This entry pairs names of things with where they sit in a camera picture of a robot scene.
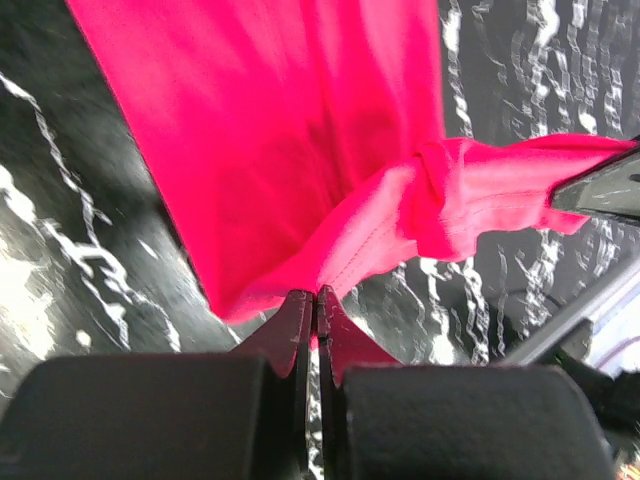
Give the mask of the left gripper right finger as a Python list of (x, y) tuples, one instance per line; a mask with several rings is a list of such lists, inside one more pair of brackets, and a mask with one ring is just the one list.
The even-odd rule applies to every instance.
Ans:
[(586, 397), (553, 367), (402, 366), (317, 297), (329, 479), (611, 479)]

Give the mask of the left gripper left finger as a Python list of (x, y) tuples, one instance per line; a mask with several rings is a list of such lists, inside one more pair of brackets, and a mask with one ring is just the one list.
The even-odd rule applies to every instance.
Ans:
[(5, 479), (302, 479), (311, 293), (226, 353), (59, 357), (1, 420)]

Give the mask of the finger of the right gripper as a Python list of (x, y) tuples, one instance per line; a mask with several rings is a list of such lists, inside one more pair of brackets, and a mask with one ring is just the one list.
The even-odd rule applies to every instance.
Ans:
[(639, 136), (633, 147), (576, 176), (551, 195), (560, 211), (604, 217), (639, 216)]

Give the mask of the pink t shirt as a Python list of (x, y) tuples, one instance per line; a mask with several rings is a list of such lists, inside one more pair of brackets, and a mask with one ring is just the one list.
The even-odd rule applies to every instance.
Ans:
[(631, 143), (445, 134), (433, 1), (73, 1), (211, 310), (243, 322), (288, 292), (480, 235), (584, 218), (552, 190)]

